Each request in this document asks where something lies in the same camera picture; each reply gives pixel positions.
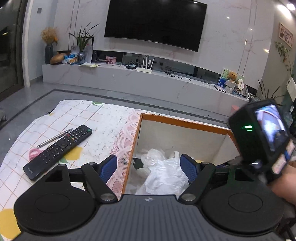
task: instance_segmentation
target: hand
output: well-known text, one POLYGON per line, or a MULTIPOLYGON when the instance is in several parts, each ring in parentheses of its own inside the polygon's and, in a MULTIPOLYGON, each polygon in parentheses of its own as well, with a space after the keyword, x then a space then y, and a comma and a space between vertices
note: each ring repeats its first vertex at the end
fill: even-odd
POLYGON ((282 176, 274 180, 270 187, 277 196, 296 206, 296 168, 286 165, 282 176))

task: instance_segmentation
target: white logo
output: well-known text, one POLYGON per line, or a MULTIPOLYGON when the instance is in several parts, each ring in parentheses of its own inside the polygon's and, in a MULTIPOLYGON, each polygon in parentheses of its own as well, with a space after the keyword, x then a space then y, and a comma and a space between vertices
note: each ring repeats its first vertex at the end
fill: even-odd
POLYGON ((145 198, 145 201, 151 202, 151 201, 153 201, 153 198, 147 197, 147 198, 145 198))

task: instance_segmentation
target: yellow lemon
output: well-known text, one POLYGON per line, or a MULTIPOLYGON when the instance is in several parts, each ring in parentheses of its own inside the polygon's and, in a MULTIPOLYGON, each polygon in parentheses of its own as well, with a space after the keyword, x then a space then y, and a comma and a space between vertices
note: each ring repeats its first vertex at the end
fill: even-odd
POLYGON ((14 239, 20 234, 15 214, 11 208, 0 211, 0 233, 8 239, 14 239))
POLYGON ((64 158, 68 161, 75 161, 78 160, 80 157, 80 154, 82 152, 83 148, 80 146, 76 146, 74 149, 69 151, 66 155, 64 155, 64 158))

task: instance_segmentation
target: gray tile floor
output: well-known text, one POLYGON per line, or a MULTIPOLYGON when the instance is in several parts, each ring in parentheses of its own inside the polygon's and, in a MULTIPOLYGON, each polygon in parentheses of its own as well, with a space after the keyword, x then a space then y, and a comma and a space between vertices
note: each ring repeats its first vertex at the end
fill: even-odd
POLYGON ((226 116, 126 93, 72 85, 36 82, 0 102, 8 121, 0 125, 0 165, 20 133, 36 118, 52 111, 61 100, 82 99, 178 116, 226 127, 226 116))

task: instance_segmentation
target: white marble tv console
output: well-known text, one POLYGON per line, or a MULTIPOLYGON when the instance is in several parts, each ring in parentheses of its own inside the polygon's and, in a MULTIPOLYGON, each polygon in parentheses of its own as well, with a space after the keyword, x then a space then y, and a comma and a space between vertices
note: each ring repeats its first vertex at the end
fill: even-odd
POLYGON ((140 95, 230 116, 231 106, 246 99, 218 91, 214 86, 191 79, 170 77, 163 72, 143 73, 118 65, 96 68, 78 65, 43 65, 43 81, 78 85, 140 95))

